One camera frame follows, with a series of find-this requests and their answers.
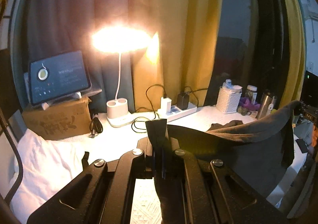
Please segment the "desk lamp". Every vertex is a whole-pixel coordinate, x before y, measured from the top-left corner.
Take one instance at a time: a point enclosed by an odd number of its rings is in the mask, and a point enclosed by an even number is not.
[[[109,100],[107,106],[107,120],[113,127],[121,127],[133,121],[128,111],[126,98],[117,98],[120,86],[120,59],[122,53],[147,48],[152,38],[144,31],[125,26],[110,26],[101,29],[93,35],[93,46],[101,52],[118,53],[118,85],[115,99]]]

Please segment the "black monitor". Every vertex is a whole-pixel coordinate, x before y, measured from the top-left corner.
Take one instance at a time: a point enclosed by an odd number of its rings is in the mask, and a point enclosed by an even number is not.
[[[91,86],[81,51],[66,52],[29,65],[32,105],[63,97]]]
[[[305,74],[301,100],[306,105],[318,107],[318,76],[309,71]]]

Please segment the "lamp head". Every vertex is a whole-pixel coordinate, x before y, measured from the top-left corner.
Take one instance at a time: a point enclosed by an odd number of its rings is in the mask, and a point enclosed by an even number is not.
[[[124,53],[147,48],[152,38],[139,29],[109,26],[92,36],[93,45],[101,52]]]

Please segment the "cardboard box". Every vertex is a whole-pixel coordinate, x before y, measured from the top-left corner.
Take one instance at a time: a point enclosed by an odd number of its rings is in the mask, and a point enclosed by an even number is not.
[[[22,117],[26,126],[45,140],[60,140],[90,132],[88,102],[84,97],[52,105],[45,111],[28,105]]]

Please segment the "white basket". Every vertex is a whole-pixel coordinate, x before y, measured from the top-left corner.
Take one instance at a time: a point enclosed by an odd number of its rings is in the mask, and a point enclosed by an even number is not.
[[[236,113],[242,93],[231,93],[220,88],[217,97],[217,109],[222,113]]]

